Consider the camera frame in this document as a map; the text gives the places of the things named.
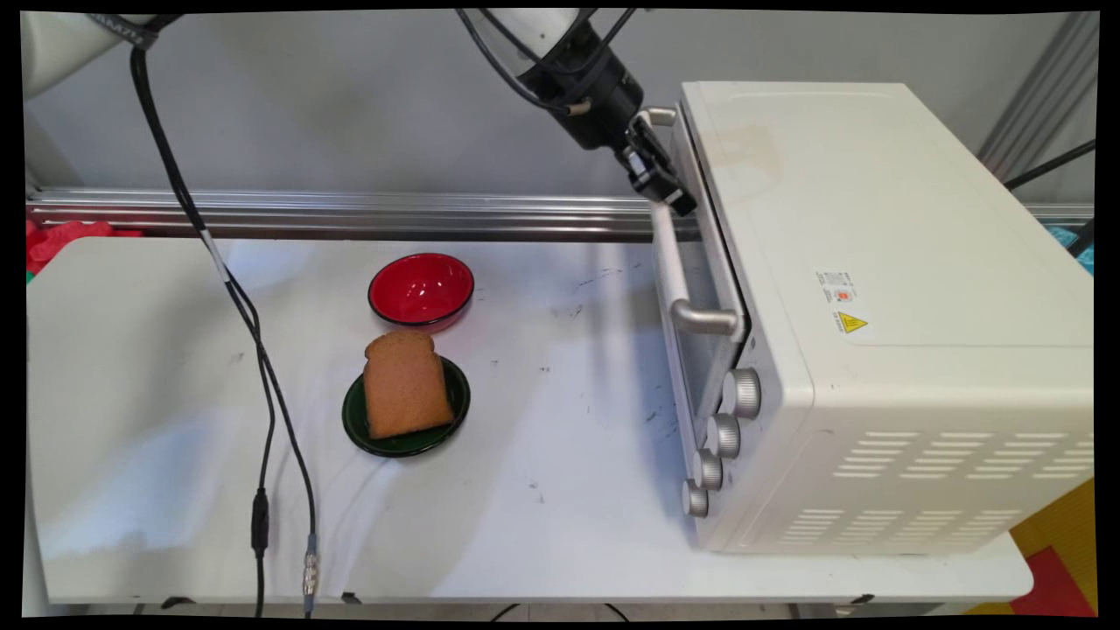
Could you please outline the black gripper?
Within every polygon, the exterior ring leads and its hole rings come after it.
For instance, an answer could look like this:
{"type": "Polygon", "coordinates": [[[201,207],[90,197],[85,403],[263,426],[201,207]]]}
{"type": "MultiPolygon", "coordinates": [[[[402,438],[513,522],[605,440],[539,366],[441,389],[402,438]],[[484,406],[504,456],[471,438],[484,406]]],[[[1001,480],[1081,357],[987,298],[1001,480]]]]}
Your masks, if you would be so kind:
{"type": "Polygon", "coordinates": [[[608,148],[619,154],[634,192],[668,205],[679,216],[696,212],[696,196],[676,175],[655,135],[653,115],[640,112],[644,89],[590,25],[573,25],[564,39],[544,55],[548,70],[535,65],[517,80],[549,105],[563,108],[556,122],[588,151],[608,148]]]}

